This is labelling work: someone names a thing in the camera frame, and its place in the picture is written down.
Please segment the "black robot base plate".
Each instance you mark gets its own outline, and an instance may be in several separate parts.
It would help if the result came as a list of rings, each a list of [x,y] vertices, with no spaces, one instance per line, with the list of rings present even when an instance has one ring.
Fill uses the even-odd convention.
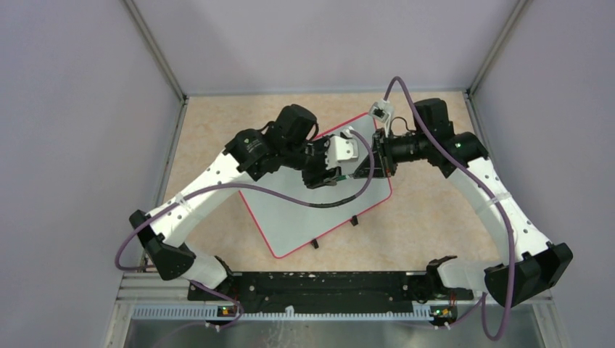
[[[217,292],[239,302],[248,314],[410,313],[428,301],[472,300],[470,290],[446,289],[424,272],[243,272]]]

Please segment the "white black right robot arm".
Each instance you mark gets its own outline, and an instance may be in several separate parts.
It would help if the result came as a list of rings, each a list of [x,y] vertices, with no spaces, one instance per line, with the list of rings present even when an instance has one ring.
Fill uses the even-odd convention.
[[[471,132],[456,133],[448,118],[447,104],[438,98],[415,104],[420,120],[414,130],[396,136],[390,130],[394,108],[383,99],[368,114],[384,124],[372,136],[372,156],[353,173],[365,178],[370,161],[373,176],[390,178],[404,162],[426,160],[466,198],[491,236],[499,259],[464,261],[446,256],[429,262],[421,300],[444,299],[454,289],[489,294],[499,305],[511,300],[516,306],[548,289],[561,279],[573,259],[565,243],[554,244],[533,225],[495,171],[488,151]]]

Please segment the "pink framed whiteboard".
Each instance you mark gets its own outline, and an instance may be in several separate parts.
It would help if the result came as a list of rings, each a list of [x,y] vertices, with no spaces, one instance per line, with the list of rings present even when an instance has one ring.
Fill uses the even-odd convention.
[[[336,186],[308,189],[300,172],[282,167],[256,184],[301,201],[328,203],[355,194],[365,182],[364,179],[346,179]],[[357,199],[330,209],[303,207],[254,190],[242,189],[239,194],[270,253],[281,259],[385,202],[392,195],[392,186],[388,179],[374,178]]]

